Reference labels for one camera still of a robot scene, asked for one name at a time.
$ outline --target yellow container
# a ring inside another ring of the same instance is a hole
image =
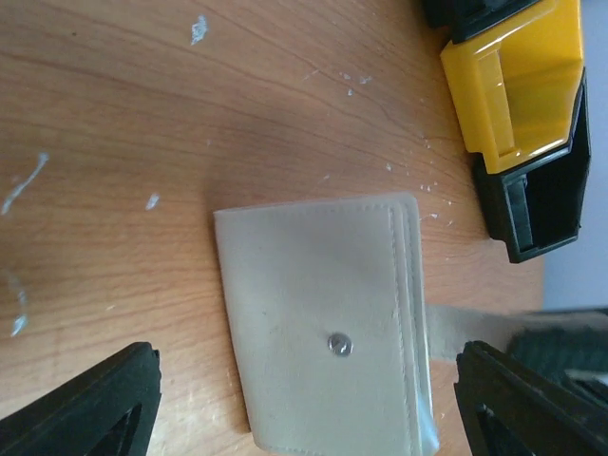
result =
[[[468,152],[489,174],[567,143],[583,71],[580,0],[541,0],[441,53]]]

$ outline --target wallet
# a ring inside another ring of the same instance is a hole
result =
[[[597,315],[425,307],[417,203],[408,194],[215,213],[230,330],[258,447],[312,456],[429,456],[429,354],[505,350],[526,328]]]

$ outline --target wooden table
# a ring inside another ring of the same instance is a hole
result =
[[[48,157],[0,217],[1,416],[148,340],[163,373],[149,454],[261,454],[222,300],[220,208],[409,191],[428,302],[540,306],[542,261],[511,265],[487,237],[445,39],[415,0],[6,0],[0,21],[2,198]],[[441,454],[467,454],[455,369],[432,375]]]

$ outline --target paint stain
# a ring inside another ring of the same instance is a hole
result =
[[[192,25],[192,42],[190,43],[190,46],[193,46],[199,41],[202,41],[202,39],[207,34],[208,29],[209,28],[207,27],[207,18],[202,15],[199,16],[199,21],[196,24]]]
[[[438,219],[439,218],[439,214],[428,214],[427,216],[424,217],[420,217],[419,220],[425,220],[425,219]]]
[[[313,71],[312,73],[307,74],[306,76],[304,76],[304,78],[302,79],[302,81],[306,81],[307,79],[310,79],[312,76],[314,76],[316,73],[318,73],[319,70],[316,69],[315,71]]]
[[[3,216],[5,216],[9,212],[10,205],[12,204],[12,202],[15,201],[15,199],[19,195],[21,195],[21,192],[23,192],[26,187],[31,184],[35,177],[38,176],[38,173],[40,173],[40,170],[45,166],[46,162],[48,162],[48,153],[41,152],[40,154],[38,154],[38,166],[36,166],[36,169],[34,169],[33,173],[31,173],[25,181],[21,182],[19,185],[13,188],[10,194],[4,200],[4,204],[2,206]]]
[[[4,270],[4,274],[9,281],[10,290],[17,295],[17,301],[19,302],[19,314],[12,322],[12,331],[10,332],[10,337],[14,337],[28,325],[28,296],[19,277],[7,269]]]
[[[145,205],[145,210],[151,211],[152,209],[154,209],[156,207],[156,205],[159,203],[160,199],[161,199],[161,196],[158,193],[153,193],[152,195],[150,195],[150,199],[148,200],[148,203]]]

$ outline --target wallet stitching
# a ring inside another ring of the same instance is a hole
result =
[[[363,206],[355,206],[354,208],[351,207],[345,207],[345,208],[328,208],[328,209],[319,209],[319,208],[315,208],[311,211],[298,211],[298,212],[292,212],[291,215],[297,215],[297,216],[308,216],[309,214],[336,214],[336,213],[347,213],[347,212],[365,212],[365,211],[369,211],[369,210],[378,210],[378,209],[388,209],[389,212],[389,229],[390,229],[390,236],[391,236],[391,240],[392,240],[392,262],[393,262],[393,270],[394,270],[394,281],[395,281],[395,305],[397,308],[397,328],[399,330],[399,351],[401,353],[401,372],[403,375],[403,385],[404,385],[404,396],[403,396],[403,401],[404,401],[404,405],[408,400],[407,397],[407,390],[408,390],[408,378],[407,378],[407,374],[406,374],[406,350],[405,350],[405,346],[404,346],[404,340],[403,340],[403,325],[401,323],[401,306],[400,306],[400,296],[399,296],[399,276],[398,276],[398,270],[397,270],[397,247],[396,247],[396,235],[395,235],[395,229],[394,229],[394,209],[391,206],[388,206],[387,204],[366,204]],[[411,238],[408,237],[408,250],[411,251]],[[408,268],[408,272],[410,272],[410,265],[408,263],[407,265]],[[410,415],[409,415],[409,409],[407,407],[404,407],[405,409],[405,418],[407,420],[407,424],[409,425],[410,422]],[[408,443],[409,443],[409,454],[413,454],[413,445],[411,442],[411,439],[408,438]],[[290,448],[287,446],[271,446],[271,445],[265,445],[265,449],[270,450],[270,451],[287,451],[290,453],[298,453],[298,454],[303,454],[303,455],[307,455],[307,456],[325,456],[323,453],[319,453],[313,450],[308,450],[308,449],[302,449],[302,448]]]
[[[265,450],[268,451],[288,451],[290,453],[304,454],[307,456],[324,456],[323,453],[317,453],[316,451],[310,451],[308,449],[299,449],[299,448],[288,448],[286,446],[270,446],[264,445]]]
[[[397,236],[395,235],[395,227],[394,227],[394,210],[392,208],[389,209],[389,220],[390,220],[390,235],[392,237],[392,262],[393,269],[395,272],[395,306],[397,308],[397,327],[399,328],[399,351],[401,353],[401,373],[403,375],[403,402],[404,402],[404,411],[405,418],[407,421],[407,426],[409,428],[409,423],[411,421],[411,417],[409,416],[409,408],[406,406],[408,401],[408,378],[406,375],[406,349],[404,346],[403,340],[403,325],[401,323],[401,299],[399,296],[399,272],[397,269]],[[411,241],[408,237],[408,251],[411,251]],[[413,445],[411,442],[411,438],[408,436],[409,443],[409,454],[413,453]]]

